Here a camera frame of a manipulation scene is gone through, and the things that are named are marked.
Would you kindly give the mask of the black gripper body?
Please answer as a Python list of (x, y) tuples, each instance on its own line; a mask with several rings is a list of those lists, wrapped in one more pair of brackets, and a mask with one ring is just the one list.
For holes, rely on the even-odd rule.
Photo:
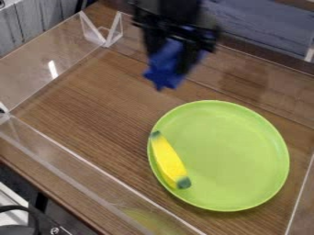
[(130, 6), (133, 24), (142, 34), (146, 28), (160, 28), (168, 40), (200, 39), (205, 50), (216, 50), (221, 27), (204, 0), (130, 0)]

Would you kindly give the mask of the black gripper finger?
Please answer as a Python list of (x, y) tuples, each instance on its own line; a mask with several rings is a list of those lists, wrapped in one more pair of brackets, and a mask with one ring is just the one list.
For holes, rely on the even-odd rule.
[(144, 30), (144, 42), (148, 57), (152, 58), (168, 43), (166, 33), (160, 28), (146, 28)]
[(177, 73), (188, 74), (194, 64), (200, 61), (206, 50), (204, 49), (202, 41), (186, 39), (182, 42), (182, 51), (180, 52)]

